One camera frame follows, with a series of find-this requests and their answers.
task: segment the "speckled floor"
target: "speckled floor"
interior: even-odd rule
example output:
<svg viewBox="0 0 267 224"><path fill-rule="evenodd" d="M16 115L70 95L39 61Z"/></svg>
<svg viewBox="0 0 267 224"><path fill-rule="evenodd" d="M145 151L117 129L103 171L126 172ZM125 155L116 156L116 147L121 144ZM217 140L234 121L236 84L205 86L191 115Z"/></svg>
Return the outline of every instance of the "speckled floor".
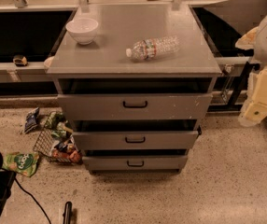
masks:
<svg viewBox="0 0 267 224"><path fill-rule="evenodd" d="M54 98L0 100L0 151L31 152L39 130L22 133L26 114L60 110ZM67 201L72 223L267 223L267 120L243 128L234 114L209 114L186 167L175 173L99 173L83 165L41 160L21 185L63 223ZM0 224L48 223L35 202L14 183Z"/></svg>

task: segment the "gray countertop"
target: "gray countertop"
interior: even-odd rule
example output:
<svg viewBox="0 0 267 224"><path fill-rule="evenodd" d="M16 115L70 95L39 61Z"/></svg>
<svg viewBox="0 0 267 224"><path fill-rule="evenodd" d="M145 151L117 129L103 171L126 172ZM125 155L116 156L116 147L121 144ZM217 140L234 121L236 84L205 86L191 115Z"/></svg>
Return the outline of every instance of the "gray countertop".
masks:
<svg viewBox="0 0 267 224"><path fill-rule="evenodd" d="M179 9L165 4L89 5L89 11L77 11L77 17L98 20L98 35L92 43L77 44L66 33L48 74L56 76L139 74L201 76L219 74L210 48L193 18L189 6ZM168 35L177 35L177 53L151 61L137 62L125 50L134 42Z"/></svg>

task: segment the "black cable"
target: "black cable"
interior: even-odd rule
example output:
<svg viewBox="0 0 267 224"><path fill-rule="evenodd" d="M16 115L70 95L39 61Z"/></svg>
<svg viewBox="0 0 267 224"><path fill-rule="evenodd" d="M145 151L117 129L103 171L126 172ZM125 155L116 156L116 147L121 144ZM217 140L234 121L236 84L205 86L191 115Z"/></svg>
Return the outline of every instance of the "black cable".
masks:
<svg viewBox="0 0 267 224"><path fill-rule="evenodd" d="M42 208L42 206L39 204L39 202L35 199L35 197L28 191L26 191L21 184L19 183L19 181L16 179L16 177L14 177L14 180L16 181L16 183L18 184L18 186L20 187L21 190L23 190L25 193L27 193L29 196L31 196L31 198L33 198L33 200L36 202L36 204L40 207L40 209L42 210L42 212L44 213L44 215L47 217L49 224L51 224L49 217L47 215L47 213L45 212L45 210Z"/></svg>

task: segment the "basket of snacks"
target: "basket of snacks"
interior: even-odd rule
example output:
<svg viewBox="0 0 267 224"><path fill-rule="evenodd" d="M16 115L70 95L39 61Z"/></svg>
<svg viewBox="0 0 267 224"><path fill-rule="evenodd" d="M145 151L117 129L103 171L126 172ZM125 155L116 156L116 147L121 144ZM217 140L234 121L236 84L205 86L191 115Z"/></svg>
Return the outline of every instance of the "basket of snacks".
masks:
<svg viewBox="0 0 267 224"><path fill-rule="evenodd" d="M33 151L49 162L79 163L81 154L72 129L62 112L51 112L38 136Z"/></svg>

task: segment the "drawer cabinet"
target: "drawer cabinet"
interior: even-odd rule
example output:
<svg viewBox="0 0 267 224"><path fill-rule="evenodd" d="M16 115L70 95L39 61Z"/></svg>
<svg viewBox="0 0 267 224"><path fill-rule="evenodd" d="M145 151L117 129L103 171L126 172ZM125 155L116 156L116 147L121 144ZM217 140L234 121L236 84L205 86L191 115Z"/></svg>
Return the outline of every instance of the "drawer cabinet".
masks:
<svg viewBox="0 0 267 224"><path fill-rule="evenodd" d="M48 74L86 169L181 171L220 74L190 8L89 5L76 17L98 20L98 36L80 46L66 34ZM179 52L143 62L126 57L141 38L170 34L182 41Z"/></svg>

